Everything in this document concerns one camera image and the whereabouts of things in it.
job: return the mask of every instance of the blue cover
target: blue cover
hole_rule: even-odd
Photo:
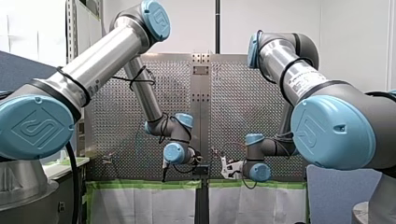
[[[250,168],[249,177],[256,182],[265,182],[271,178],[271,168],[267,164],[256,163]]]
[[[163,158],[170,164],[181,164],[184,161],[184,149],[179,143],[170,143],[163,149]]]
[[[248,147],[248,146],[256,144],[262,140],[264,140],[264,134],[262,134],[262,133],[248,133],[245,136],[245,145]]]
[[[258,68],[259,67],[257,65],[257,60],[258,60],[257,59],[257,57],[258,57],[257,48],[258,48],[257,34],[253,34],[250,38],[250,42],[248,44],[248,52],[247,52],[247,66],[249,68]]]
[[[353,105],[333,96],[311,96],[291,116],[294,144],[316,166],[355,170],[375,154],[375,134]]]
[[[38,160],[61,150],[72,137],[68,108],[47,96],[25,95],[0,104],[0,156]]]
[[[175,118],[177,118],[183,125],[192,128],[192,124],[194,123],[194,118],[191,115],[177,113],[175,114]]]
[[[152,0],[141,4],[143,20],[151,34],[158,41],[164,41],[171,34],[168,14],[160,3]]]

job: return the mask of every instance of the black cable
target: black cable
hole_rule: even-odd
[[[12,93],[13,93],[13,91],[0,92],[0,100],[6,99]]]
[[[178,122],[178,124],[180,124],[181,127],[183,127],[184,131],[189,135],[189,141],[190,141],[190,140],[192,139],[192,136],[191,136],[191,132],[190,132],[189,129],[186,127],[186,125],[184,125],[183,123],[181,123],[181,121],[178,120],[178,118],[176,118],[175,116],[171,116],[170,120],[172,120],[172,119],[175,119],[175,120]]]
[[[153,78],[153,80],[137,80],[139,78],[139,76],[144,72],[144,71],[148,71],[148,73],[151,75],[151,77]],[[125,77],[112,77],[114,79],[118,79],[118,80],[123,80],[123,81],[128,81],[129,82],[129,89],[131,89],[131,91],[134,91],[134,89],[132,88],[132,85],[134,84],[134,82],[147,82],[149,83],[151,86],[154,86],[156,81],[154,78],[154,75],[152,75],[152,72],[145,66],[143,65],[139,71],[137,72],[136,76],[132,79],[129,78],[125,78]]]
[[[262,66],[261,66],[261,63],[260,63],[260,49],[261,49],[261,48],[259,48],[259,46],[260,46],[260,34],[261,34],[261,33],[263,33],[263,31],[262,31],[262,30],[258,30],[258,31],[257,31],[257,34],[256,34],[256,41],[257,41],[257,66],[259,67],[260,74],[262,74],[262,77],[263,77],[267,82],[270,82],[270,83],[272,83],[272,84],[276,84],[276,82],[274,82],[272,79],[270,79],[268,76],[266,76],[266,75],[264,74],[264,72],[262,71]]]
[[[244,183],[245,187],[247,187],[247,189],[255,189],[257,186],[257,181],[254,182],[253,187],[248,186],[247,182],[245,182],[245,178],[243,175],[242,175],[242,182]]]
[[[192,139],[192,136],[191,136],[191,132],[189,131],[189,129],[187,128],[187,126],[186,125],[184,125],[178,118],[176,118],[175,116],[171,116],[171,117],[169,117],[169,115],[167,114],[167,113],[165,113],[165,112],[163,112],[163,117],[164,117],[164,119],[163,119],[163,121],[161,122],[161,126],[160,126],[160,140],[158,141],[158,143],[159,144],[161,144],[164,140],[165,140],[165,138],[166,138],[166,136],[165,136],[165,131],[166,131],[166,128],[167,128],[167,126],[168,126],[168,123],[169,123],[169,120],[175,120],[175,121],[177,121],[177,123],[178,124],[180,124],[181,125],[181,127],[184,129],[184,131],[187,133],[187,135],[189,136],[189,141],[185,141],[185,140],[181,140],[181,139],[176,139],[176,138],[171,138],[170,140],[171,141],[174,141],[174,142],[181,142],[181,143],[185,143],[185,144],[189,144],[190,143],[190,140]]]
[[[166,138],[165,131],[166,131],[166,127],[168,126],[168,122],[169,122],[169,115],[167,113],[163,112],[163,117],[165,117],[165,119],[163,119],[163,122],[161,122],[160,140],[158,141],[158,144],[162,144],[163,141],[165,140],[165,138]]]
[[[285,76],[286,73],[288,73],[288,70],[294,66],[295,64],[297,64],[299,61],[306,61],[307,63],[309,63],[309,65],[312,66],[313,62],[312,60],[310,60],[309,58],[298,58],[294,61],[291,61],[288,63],[288,65],[285,66],[285,68],[282,71],[282,74],[280,75],[280,79],[279,79],[279,88],[280,88],[280,93],[282,93],[283,98],[290,104],[292,105],[292,103],[290,102],[288,96],[286,95],[285,92],[285,88],[284,88],[284,80],[285,80]]]
[[[188,170],[188,171],[179,170],[179,169],[177,169],[177,167],[176,167],[175,165],[173,165],[173,167],[175,168],[176,171],[178,171],[178,172],[181,173],[181,174],[189,174],[189,173],[191,173],[192,171],[194,171],[194,170],[197,168],[197,165],[195,165],[194,167],[192,167],[192,168],[191,168],[190,170]]]
[[[70,158],[70,165],[72,167],[72,176],[73,176],[73,216],[72,216],[72,224],[78,223],[78,214],[79,214],[79,202],[81,202],[81,195],[79,193],[79,183],[78,183],[78,168],[76,157],[73,152],[72,145],[70,142],[66,144],[67,154]]]
[[[165,168],[163,168],[163,179],[161,180],[161,182],[165,182],[166,179],[166,173],[168,173],[169,170],[169,163],[166,163]]]
[[[90,101],[91,101],[90,93],[87,91],[87,89],[85,89],[85,87],[81,83],[79,83],[77,80],[73,79],[69,74],[64,72],[64,70],[62,70],[62,69],[63,69],[63,67],[58,66],[56,68],[56,71],[59,74],[61,74],[62,76],[67,77],[70,81],[74,82],[84,92],[84,94],[85,94],[85,104],[82,107],[88,105],[90,103]]]

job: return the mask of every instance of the perforated metal panel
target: perforated metal panel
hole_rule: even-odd
[[[247,133],[274,136],[280,123],[284,101],[277,85],[266,82],[258,70],[247,67],[246,55],[213,55],[211,58],[210,146],[222,150],[225,143],[244,143]],[[245,149],[227,144],[229,159],[243,160]],[[219,158],[212,158],[212,178],[220,176]],[[303,180],[304,160],[268,157],[273,179]]]
[[[155,76],[154,90],[163,112],[190,112],[191,56],[147,55],[143,61]],[[123,70],[116,76],[126,77]],[[87,109],[86,146],[88,154],[94,154],[89,179],[162,178],[166,141],[159,145],[158,137],[144,133],[142,110],[128,87],[128,82],[111,79]],[[104,164],[103,158],[109,154],[113,154],[112,164]],[[187,176],[170,170],[167,179]]]
[[[276,85],[267,83],[257,70],[248,69],[246,55],[210,55],[210,74],[193,75],[196,65],[187,54],[151,54],[144,62],[156,77],[155,92],[164,112],[194,115],[193,141],[201,141],[201,152],[221,150],[229,142],[243,144],[247,133],[274,136],[281,118],[283,100]],[[123,70],[117,73],[125,77]],[[93,98],[86,110],[87,155],[94,159],[88,179],[162,178],[163,147],[158,138],[145,134],[143,114],[128,83],[112,79]],[[243,147],[224,149],[228,159],[242,160]],[[103,164],[106,155],[112,164]],[[212,163],[211,178],[222,178],[219,158]],[[301,157],[267,158],[275,180],[303,180],[305,163]],[[190,179],[172,169],[167,179]]]

